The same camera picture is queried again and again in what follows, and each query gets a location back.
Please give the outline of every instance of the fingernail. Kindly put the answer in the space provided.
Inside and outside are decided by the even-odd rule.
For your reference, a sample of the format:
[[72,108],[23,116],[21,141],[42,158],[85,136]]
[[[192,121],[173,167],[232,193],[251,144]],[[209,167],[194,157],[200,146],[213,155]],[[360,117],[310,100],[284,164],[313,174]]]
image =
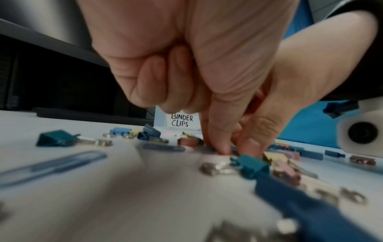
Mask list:
[[238,149],[241,154],[247,154],[253,157],[260,156],[261,153],[261,144],[252,139],[252,138],[246,138],[240,144],[238,145]]
[[190,63],[187,60],[188,58],[188,50],[185,48],[180,49],[176,52],[176,62],[177,66],[183,73],[189,73],[190,72]]
[[166,66],[164,59],[157,59],[153,63],[154,77],[158,81],[163,81],[166,78]]

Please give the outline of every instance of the label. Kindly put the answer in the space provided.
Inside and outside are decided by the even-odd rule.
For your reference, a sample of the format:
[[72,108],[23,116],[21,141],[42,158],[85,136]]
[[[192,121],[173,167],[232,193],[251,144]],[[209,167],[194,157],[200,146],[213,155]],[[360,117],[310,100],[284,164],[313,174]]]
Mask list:
[[185,114],[184,112],[178,112],[175,114],[166,115],[166,126],[173,128],[187,128],[192,130],[201,129],[201,123],[199,122],[198,114]]

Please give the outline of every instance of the table surface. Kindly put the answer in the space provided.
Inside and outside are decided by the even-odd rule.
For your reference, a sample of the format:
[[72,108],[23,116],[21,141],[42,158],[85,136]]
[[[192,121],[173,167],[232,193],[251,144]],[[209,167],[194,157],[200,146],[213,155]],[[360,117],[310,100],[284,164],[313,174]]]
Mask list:
[[[0,111],[0,171],[88,150],[107,159],[71,172],[0,190],[9,216],[0,218],[2,241],[204,241],[223,219],[247,228],[273,229],[280,213],[254,195],[254,181],[239,176],[207,177],[203,161],[229,156],[142,150],[142,141],[113,139],[112,147],[77,145],[35,147],[42,132],[63,129],[100,138],[114,127],[137,126],[38,118],[34,113]],[[174,130],[162,137],[176,143]],[[286,142],[306,150],[334,150]],[[383,240],[383,175],[329,160],[302,158],[300,165],[327,183],[359,191],[367,206],[341,200],[340,209],[356,224]]]

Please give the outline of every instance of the hand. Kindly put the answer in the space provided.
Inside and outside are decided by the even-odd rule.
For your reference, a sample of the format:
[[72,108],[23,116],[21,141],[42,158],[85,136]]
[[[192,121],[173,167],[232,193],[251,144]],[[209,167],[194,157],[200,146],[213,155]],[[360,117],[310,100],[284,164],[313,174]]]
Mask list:
[[78,0],[128,99],[166,113],[204,110],[204,138],[226,154],[298,2]]
[[261,155],[297,112],[348,78],[376,33],[374,16],[356,11],[284,40],[266,81],[233,133],[239,153]]

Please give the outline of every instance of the tabletop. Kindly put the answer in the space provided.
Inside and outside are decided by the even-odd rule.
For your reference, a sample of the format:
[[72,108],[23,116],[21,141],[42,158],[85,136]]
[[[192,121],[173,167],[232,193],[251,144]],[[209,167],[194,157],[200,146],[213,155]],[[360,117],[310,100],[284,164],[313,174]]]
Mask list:
[[[83,151],[101,150],[108,157],[71,172],[0,190],[6,218],[0,217],[2,241],[204,241],[213,225],[229,220],[247,228],[274,228],[278,211],[254,194],[255,181],[240,176],[207,177],[203,161],[229,156],[143,150],[143,141],[121,137],[111,147],[76,145],[36,147],[42,132],[63,129],[101,138],[114,127],[137,126],[38,118],[34,113],[0,111],[0,171]],[[176,144],[180,131],[162,131]],[[333,148],[287,142],[306,150]],[[383,175],[331,162],[302,158],[300,165],[327,183],[359,191],[367,206],[342,201],[340,210],[383,240]]]

